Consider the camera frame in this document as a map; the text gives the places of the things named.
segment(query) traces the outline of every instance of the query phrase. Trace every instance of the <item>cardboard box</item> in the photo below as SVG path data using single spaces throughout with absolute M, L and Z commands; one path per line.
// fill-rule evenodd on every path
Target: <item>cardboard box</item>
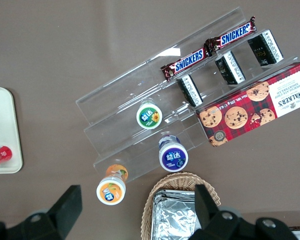
M 293 63 L 197 111 L 217 147 L 300 108 L 300 62 Z

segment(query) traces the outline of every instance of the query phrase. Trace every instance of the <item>silver foil packet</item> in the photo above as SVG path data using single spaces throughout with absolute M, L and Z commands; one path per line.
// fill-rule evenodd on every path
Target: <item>silver foil packet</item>
M 193 191 L 160 190 L 154 195 L 152 240 L 188 240 L 200 228 Z

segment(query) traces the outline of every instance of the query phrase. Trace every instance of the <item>chocolate chip cookie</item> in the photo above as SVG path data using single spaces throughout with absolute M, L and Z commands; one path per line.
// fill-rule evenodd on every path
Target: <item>chocolate chip cookie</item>
M 246 111 L 238 106 L 230 108 L 225 116 L 225 124 L 231 129 L 238 129 L 243 127 L 248 121 L 248 114 Z
M 258 119 L 260 119 L 261 117 L 258 114 L 253 114 L 252 118 L 251 118 L 251 122 L 254 122 Z
M 267 109 L 266 108 L 262 109 L 260 111 L 260 115 L 261 115 L 260 126 L 275 119 L 274 112 L 271 109 L 268 109 L 268 108 Z
M 266 81 L 260 82 L 249 88 L 246 94 L 252 101 L 262 101 L 269 95 L 269 84 Z
M 213 128 L 221 122 L 222 113 L 216 106 L 213 106 L 201 112 L 200 119 L 205 127 Z
M 228 141 L 228 139 L 226 139 L 226 137 L 222 140 L 222 141 L 217 141 L 215 140 L 214 136 L 209 138 L 209 142 L 212 144 L 212 146 L 217 147 L 220 146 L 224 143 L 226 143 Z

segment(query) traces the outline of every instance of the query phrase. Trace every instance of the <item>snickers bar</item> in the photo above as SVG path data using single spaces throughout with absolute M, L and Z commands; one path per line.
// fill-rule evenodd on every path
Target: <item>snickers bar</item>
M 216 52 L 225 46 L 256 32 L 254 24 L 254 17 L 251 17 L 250 21 L 237 27 L 236 29 L 229 31 L 221 36 L 209 38 L 205 44 L 209 47 L 210 51 Z
M 186 57 L 181 58 L 180 60 L 167 64 L 163 67 L 161 67 L 161 70 L 163 71 L 163 74 L 165 76 L 165 79 L 168 81 L 171 77 L 183 72 L 184 70 L 190 68 L 191 66 L 203 61 L 207 57 L 211 56 L 210 51 L 208 48 L 204 45 L 203 48 L 189 54 Z

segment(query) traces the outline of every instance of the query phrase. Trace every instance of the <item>acrylic display stand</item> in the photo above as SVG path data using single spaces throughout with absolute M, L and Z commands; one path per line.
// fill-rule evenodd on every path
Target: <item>acrylic display stand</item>
M 89 122 L 84 132 L 98 153 L 94 167 L 100 176 L 105 175 L 110 165 L 122 164 L 128 170 L 129 182 L 159 167 L 158 142 L 167 133 L 178 136 L 188 151 L 208 141 L 195 108 L 186 102 L 176 79 L 187 74 L 192 76 L 203 98 L 203 104 L 197 107 L 201 108 L 295 61 L 294 57 L 285 58 L 277 64 L 260 67 L 247 43 L 254 36 L 252 34 L 172 77 L 170 81 L 164 78 L 160 69 L 162 66 L 202 48 L 206 39 L 220 36 L 245 22 L 242 9 L 236 8 L 77 100 L 78 107 Z M 215 59 L 229 50 L 235 55 L 246 78 L 235 87 L 226 84 L 215 64 Z M 152 99 L 163 113 L 162 123 L 155 129 L 143 129 L 136 121 L 136 112 L 146 99 Z

